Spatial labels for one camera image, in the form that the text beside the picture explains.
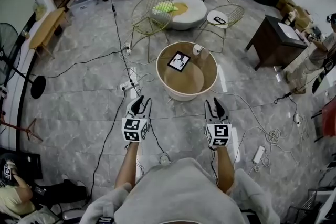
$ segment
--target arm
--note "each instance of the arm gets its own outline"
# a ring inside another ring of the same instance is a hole
[[[22,203],[30,201],[33,197],[33,192],[30,189],[30,186],[17,174],[13,174],[13,177],[19,184],[18,187],[15,188],[17,194],[20,197]]]
[[[315,46],[316,46],[319,50],[324,51],[324,52],[327,52],[327,51],[328,51],[327,48],[323,45],[322,42],[319,42],[319,41],[317,41],[317,40],[312,40],[312,42],[315,44]]]
[[[217,147],[218,153],[218,185],[226,193],[233,185],[235,171],[233,169],[226,147]]]
[[[114,184],[115,189],[127,182],[132,185],[132,188],[135,186],[138,146],[139,143],[130,143]]]

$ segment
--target charger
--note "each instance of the charger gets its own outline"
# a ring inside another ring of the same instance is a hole
[[[256,154],[254,155],[253,162],[258,164],[261,160],[261,157],[263,156],[265,152],[265,147],[264,146],[259,146]]]

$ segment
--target electric fan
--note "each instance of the electric fan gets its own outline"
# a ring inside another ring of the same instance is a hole
[[[34,99],[38,99],[46,87],[46,79],[43,76],[38,76],[34,81],[31,81],[17,70],[21,54],[17,38],[18,33],[12,25],[0,23],[0,84],[3,85],[7,76],[9,80],[14,75],[14,72],[17,72],[32,84],[30,89],[31,96]]]

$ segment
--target wooden tripod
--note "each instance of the wooden tripod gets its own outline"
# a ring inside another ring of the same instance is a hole
[[[32,135],[33,137],[39,139],[40,141],[43,141],[43,139],[42,139],[41,137],[39,137],[38,135],[34,134],[34,133],[30,130],[30,128],[34,128],[35,122],[36,122],[36,118],[33,119],[33,121],[30,123],[30,125],[28,126],[28,128],[22,128],[22,127],[18,127],[18,126],[15,126],[15,125],[11,125],[11,124],[9,124],[9,123],[6,123],[6,122],[4,121],[4,116],[3,116],[3,114],[1,115],[1,119],[0,119],[0,124],[3,124],[3,125],[5,125],[5,126],[8,126],[8,127],[11,127],[11,128],[14,128],[14,129],[17,129],[17,130],[26,132],[28,140],[30,140],[29,135]]]

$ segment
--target black pants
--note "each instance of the black pants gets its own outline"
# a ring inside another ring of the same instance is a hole
[[[70,180],[64,180],[63,183],[40,187],[34,189],[34,202],[51,207],[52,205],[71,203],[87,199],[87,191],[84,186],[76,186]]]

